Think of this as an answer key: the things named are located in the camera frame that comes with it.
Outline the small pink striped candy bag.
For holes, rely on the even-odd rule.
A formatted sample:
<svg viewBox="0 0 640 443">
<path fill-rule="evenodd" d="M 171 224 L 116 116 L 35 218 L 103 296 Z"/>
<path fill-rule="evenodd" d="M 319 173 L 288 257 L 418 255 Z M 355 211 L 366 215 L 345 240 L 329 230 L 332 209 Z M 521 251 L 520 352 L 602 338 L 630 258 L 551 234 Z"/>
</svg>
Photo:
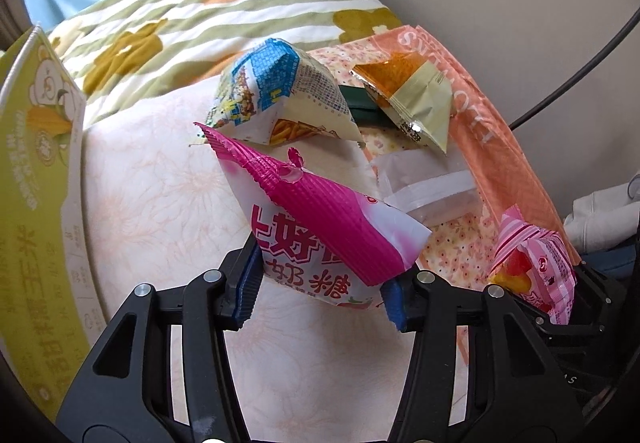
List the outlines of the small pink striped candy bag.
<svg viewBox="0 0 640 443">
<path fill-rule="evenodd" d="M 501 217 L 488 281 L 546 313 L 552 324 L 570 322 L 577 279 L 564 241 L 527 222 L 516 205 Z"/>
</svg>

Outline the orange pink plastic bag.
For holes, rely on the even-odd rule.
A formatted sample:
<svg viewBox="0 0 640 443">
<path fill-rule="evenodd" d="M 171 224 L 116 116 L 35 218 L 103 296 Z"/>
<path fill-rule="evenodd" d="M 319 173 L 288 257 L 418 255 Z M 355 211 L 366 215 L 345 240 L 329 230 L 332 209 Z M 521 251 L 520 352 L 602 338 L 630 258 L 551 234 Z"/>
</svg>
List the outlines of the orange pink plastic bag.
<svg viewBox="0 0 640 443">
<path fill-rule="evenodd" d="M 420 255 L 456 286 L 490 284 L 503 212 L 513 205 L 524 219 L 558 232 L 570 263 L 579 261 L 544 185 L 497 108 L 463 65 L 422 27 L 401 26 L 382 35 L 311 51 L 338 82 L 360 86 L 356 64 L 380 62 L 393 53 L 418 52 L 452 85 L 446 155 L 418 148 L 397 128 L 363 128 L 364 155 L 387 203 L 418 214 L 433 235 Z"/>
</svg>

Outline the magenta white milk candy bag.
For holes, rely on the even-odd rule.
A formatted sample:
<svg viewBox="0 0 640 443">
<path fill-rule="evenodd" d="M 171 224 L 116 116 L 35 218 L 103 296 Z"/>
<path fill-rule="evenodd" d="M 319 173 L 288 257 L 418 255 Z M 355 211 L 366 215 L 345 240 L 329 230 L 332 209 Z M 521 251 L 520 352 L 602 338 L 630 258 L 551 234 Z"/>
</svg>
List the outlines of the magenta white milk candy bag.
<svg viewBox="0 0 640 443">
<path fill-rule="evenodd" d="M 431 231 L 405 212 L 314 174 L 296 148 L 280 160 L 200 129 L 276 283 L 366 310 L 380 302 L 386 281 L 418 261 Z"/>
</svg>

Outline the green cardboard box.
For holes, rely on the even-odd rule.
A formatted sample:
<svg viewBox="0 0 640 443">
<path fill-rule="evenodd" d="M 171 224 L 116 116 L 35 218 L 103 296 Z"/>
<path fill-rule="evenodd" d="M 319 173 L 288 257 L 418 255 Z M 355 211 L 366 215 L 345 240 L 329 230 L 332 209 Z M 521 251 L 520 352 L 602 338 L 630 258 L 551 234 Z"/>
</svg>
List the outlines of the green cardboard box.
<svg viewBox="0 0 640 443">
<path fill-rule="evenodd" d="M 1 351 L 58 415 L 106 321 L 82 216 L 86 98 L 34 26 L 1 55 Z"/>
</svg>

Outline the blue yellow white snack bag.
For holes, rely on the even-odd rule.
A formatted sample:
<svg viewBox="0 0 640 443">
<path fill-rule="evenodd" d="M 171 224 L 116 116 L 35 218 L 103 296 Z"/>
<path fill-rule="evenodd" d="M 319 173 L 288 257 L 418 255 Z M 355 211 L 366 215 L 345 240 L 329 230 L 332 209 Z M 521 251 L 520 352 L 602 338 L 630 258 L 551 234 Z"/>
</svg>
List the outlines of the blue yellow white snack bag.
<svg viewBox="0 0 640 443">
<path fill-rule="evenodd" d="M 312 136 L 361 140 L 331 72 L 276 38 L 265 40 L 222 71 L 205 125 L 227 137 L 268 146 Z"/>
</svg>

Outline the floral striped quilt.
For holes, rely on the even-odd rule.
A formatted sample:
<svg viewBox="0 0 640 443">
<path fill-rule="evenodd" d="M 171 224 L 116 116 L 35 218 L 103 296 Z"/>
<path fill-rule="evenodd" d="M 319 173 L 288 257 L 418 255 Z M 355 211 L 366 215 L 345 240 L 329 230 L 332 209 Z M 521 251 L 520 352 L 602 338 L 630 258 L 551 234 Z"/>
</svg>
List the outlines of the floral striped quilt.
<svg viewBox="0 0 640 443">
<path fill-rule="evenodd" d="M 268 38 L 304 51 L 399 27 L 380 0 L 101 0 L 50 31 L 92 125 L 218 74 Z"/>
</svg>

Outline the orange beige snack packet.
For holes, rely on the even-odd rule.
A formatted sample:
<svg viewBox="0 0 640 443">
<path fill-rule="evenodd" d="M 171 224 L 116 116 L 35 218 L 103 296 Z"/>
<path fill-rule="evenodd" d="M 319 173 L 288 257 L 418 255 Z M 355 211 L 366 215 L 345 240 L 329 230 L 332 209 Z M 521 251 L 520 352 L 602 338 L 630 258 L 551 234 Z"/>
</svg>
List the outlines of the orange beige snack packet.
<svg viewBox="0 0 640 443">
<path fill-rule="evenodd" d="M 356 64 L 352 74 L 409 139 L 447 154 L 452 85 L 434 63 L 418 52 L 393 53 L 384 61 Z"/>
</svg>

